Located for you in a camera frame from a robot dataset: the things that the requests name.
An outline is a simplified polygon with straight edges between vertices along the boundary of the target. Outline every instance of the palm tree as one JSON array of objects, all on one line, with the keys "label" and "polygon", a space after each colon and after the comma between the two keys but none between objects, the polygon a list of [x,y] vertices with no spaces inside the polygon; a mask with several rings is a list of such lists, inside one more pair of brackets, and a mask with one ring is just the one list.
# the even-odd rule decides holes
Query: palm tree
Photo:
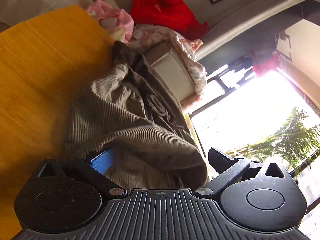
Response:
[{"label": "palm tree", "polygon": [[320,149],[319,125],[305,128],[302,120],[307,118],[305,111],[294,108],[286,122],[273,135],[262,142],[247,145],[236,150],[240,155],[264,162],[267,157],[280,156],[289,163],[289,170],[310,158],[310,154]]}]

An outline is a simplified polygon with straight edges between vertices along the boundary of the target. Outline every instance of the red object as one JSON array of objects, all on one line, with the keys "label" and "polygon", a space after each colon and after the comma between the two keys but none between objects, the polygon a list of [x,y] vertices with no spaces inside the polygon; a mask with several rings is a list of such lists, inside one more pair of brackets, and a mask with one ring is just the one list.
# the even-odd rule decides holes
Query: red object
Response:
[{"label": "red object", "polygon": [[265,63],[259,63],[253,65],[253,72],[255,72],[257,77],[264,76],[268,71],[275,70],[279,67],[279,55],[273,55],[270,59],[268,59]]},{"label": "red object", "polygon": [[130,15],[137,24],[166,26],[189,40],[202,38],[208,23],[200,24],[182,0],[133,0]]}]

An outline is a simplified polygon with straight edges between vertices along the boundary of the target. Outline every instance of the gray fabric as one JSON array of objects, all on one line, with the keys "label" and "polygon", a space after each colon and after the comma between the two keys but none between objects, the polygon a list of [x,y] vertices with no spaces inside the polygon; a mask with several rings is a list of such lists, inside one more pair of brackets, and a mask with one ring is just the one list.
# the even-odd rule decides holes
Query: gray fabric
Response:
[{"label": "gray fabric", "polygon": [[111,146],[115,160],[105,175],[128,191],[203,185],[206,165],[179,105],[141,55],[121,42],[115,47],[112,73],[94,81],[72,106],[64,159]]}]

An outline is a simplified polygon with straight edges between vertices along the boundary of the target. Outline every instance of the circular black pad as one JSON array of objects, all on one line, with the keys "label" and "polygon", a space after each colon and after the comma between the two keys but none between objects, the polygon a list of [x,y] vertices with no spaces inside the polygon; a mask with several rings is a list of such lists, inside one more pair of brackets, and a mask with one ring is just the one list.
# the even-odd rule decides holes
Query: circular black pad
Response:
[{"label": "circular black pad", "polygon": [[48,189],[37,197],[37,203],[40,207],[48,210],[59,210],[70,206],[75,200],[72,192],[61,189]]},{"label": "circular black pad", "polygon": [[284,198],[275,190],[264,188],[251,191],[247,195],[247,201],[255,208],[273,210],[283,205]]},{"label": "circular black pad", "polygon": [[84,182],[46,177],[29,182],[20,191],[15,211],[23,227],[60,233],[89,221],[101,204],[100,193]]}]

